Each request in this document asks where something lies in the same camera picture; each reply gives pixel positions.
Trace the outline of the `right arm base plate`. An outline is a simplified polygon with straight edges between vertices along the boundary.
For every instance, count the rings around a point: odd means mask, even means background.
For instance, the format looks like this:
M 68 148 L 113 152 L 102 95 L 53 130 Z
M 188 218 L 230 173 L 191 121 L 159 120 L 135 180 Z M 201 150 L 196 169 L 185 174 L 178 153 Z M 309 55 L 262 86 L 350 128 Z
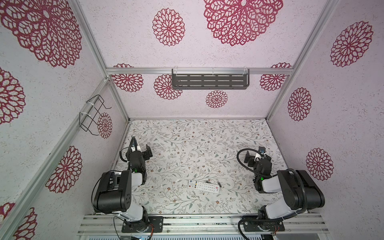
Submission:
M 243 216 L 239 221 L 245 232 L 283 232 L 285 226 L 281 219 L 259 219 L 257 216 Z

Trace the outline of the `white remote control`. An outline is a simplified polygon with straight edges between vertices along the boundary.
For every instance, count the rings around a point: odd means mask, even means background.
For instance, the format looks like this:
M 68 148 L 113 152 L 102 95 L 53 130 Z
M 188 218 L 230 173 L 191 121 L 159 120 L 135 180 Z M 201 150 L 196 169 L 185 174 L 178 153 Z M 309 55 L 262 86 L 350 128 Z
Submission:
M 187 187 L 193 190 L 209 192 L 214 194 L 219 194 L 221 190 L 221 187 L 219 185 L 200 182 L 196 180 L 189 180 Z

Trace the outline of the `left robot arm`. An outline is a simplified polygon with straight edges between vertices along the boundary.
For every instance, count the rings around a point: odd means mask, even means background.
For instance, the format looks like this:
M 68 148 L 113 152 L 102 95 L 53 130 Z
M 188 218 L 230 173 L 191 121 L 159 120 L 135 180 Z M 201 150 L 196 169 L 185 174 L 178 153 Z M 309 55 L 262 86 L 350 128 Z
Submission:
M 123 171 L 108 171 L 98 180 L 97 190 L 93 190 L 92 201 L 95 212 L 113 214 L 123 220 L 123 230 L 145 232 L 150 228 L 148 212 L 145 207 L 133 200 L 132 190 L 145 185 L 147 181 L 146 161 L 153 156 L 151 147 L 146 145 L 128 147 L 126 156 L 120 158 L 128 164 Z

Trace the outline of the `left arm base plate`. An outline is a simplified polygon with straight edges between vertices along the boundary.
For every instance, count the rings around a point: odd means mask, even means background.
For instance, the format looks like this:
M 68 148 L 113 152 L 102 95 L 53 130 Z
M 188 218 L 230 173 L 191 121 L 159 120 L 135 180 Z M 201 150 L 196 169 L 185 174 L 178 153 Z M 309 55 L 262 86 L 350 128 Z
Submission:
M 163 231 L 164 217 L 149 216 L 140 221 L 124 221 L 122 233 L 161 233 Z

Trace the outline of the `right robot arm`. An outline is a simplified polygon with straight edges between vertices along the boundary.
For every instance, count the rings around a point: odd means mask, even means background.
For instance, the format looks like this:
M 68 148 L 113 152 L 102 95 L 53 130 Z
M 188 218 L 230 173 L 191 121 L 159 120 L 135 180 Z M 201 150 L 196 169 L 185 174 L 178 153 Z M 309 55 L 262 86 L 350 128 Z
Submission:
M 258 150 L 240 150 L 237 160 L 255 175 L 253 182 L 257 192 L 283 195 L 276 202 L 258 210 L 259 222 L 280 222 L 308 210 L 324 207 L 325 196 L 307 171 L 286 169 L 272 175 L 272 158 L 262 147 Z

